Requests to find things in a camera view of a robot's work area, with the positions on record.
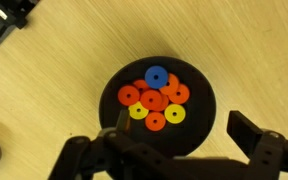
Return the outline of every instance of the yellow disc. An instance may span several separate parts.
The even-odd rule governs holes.
[[[130,116],[136,120],[144,119],[148,114],[148,109],[145,109],[140,101],[129,106],[128,110],[130,111]]]
[[[165,109],[164,115],[168,122],[178,124],[184,120],[186,112],[183,106],[171,104]]]

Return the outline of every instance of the light wood surface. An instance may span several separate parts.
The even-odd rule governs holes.
[[[247,162],[225,132],[230,110],[288,138],[288,1],[45,0],[28,20],[0,46],[0,179],[46,179],[68,138],[96,137],[114,73],[155,55],[214,88],[215,124],[190,156]]]

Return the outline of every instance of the blue ring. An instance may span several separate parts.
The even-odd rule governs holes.
[[[146,83],[153,89],[159,89],[166,85],[168,80],[167,71],[161,66],[152,66],[145,73]]]

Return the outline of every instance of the wooden table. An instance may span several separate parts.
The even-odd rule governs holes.
[[[183,59],[214,88],[215,124],[190,156],[247,162],[230,110],[288,138],[288,1],[48,0],[28,20],[0,46],[0,179],[46,179],[68,138],[96,137],[108,80],[148,56]]]

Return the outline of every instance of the colored washer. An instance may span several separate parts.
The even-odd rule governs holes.
[[[146,90],[149,90],[150,87],[147,85],[144,79],[138,79],[133,82],[133,85],[138,89],[140,93],[143,93]]]
[[[162,95],[156,90],[147,90],[141,96],[141,103],[143,107],[149,110],[154,110],[161,106]]]
[[[160,131],[166,124],[165,117],[160,112],[151,112],[145,118],[145,125],[151,131]]]
[[[123,86],[117,94],[118,100],[124,106],[131,106],[140,99],[140,92],[131,85]]]
[[[145,81],[153,89],[165,86],[167,80],[167,71],[161,66],[152,66],[145,73]]]
[[[183,106],[171,104],[165,109],[164,115],[168,122],[178,124],[184,120],[186,112]]]
[[[148,109],[142,106],[140,101],[128,107],[128,110],[130,111],[131,118],[136,119],[136,120],[144,119],[149,112]]]
[[[158,108],[153,109],[153,111],[164,111],[167,108],[169,99],[166,95],[164,94],[161,95],[162,95],[162,104]]]
[[[180,84],[178,86],[177,91],[174,94],[168,96],[170,101],[172,101],[175,104],[184,104],[189,97],[190,97],[190,90],[184,84]]]
[[[178,77],[172,73],[168,73],[167,83],[165,86],[160,88],[160,91],[165,95],[172,95],[177,91],[179,84],[180,80]]]

